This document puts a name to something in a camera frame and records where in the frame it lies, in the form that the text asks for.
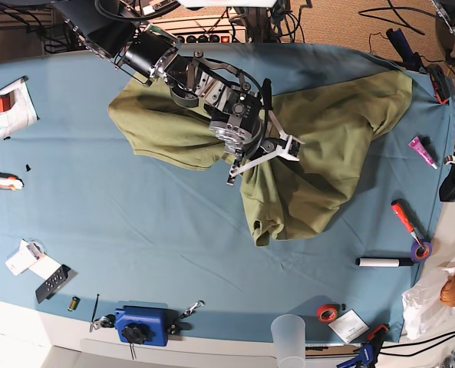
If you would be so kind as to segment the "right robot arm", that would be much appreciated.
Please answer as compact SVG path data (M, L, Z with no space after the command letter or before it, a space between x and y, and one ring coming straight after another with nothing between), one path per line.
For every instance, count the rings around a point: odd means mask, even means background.
M194 108L204 103L209 129L233 155L228 185L245 171L274 158L299 160L302 141L287 134L272 108L272 84L259 83L203 51L180 55L180 40L150 23L122 1L56 1L52 4L86 49L117 69L139 73L150 86L161 79L173 101Z

